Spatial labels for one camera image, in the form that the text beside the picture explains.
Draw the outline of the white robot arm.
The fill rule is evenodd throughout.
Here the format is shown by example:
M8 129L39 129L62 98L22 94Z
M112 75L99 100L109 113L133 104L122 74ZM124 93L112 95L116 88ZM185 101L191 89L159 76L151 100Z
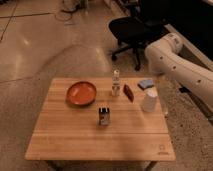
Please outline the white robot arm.
M145 48L149 71L172 76L213 108L213 71L180 57L182 48L183 41L176 33L168 33L150 43Z

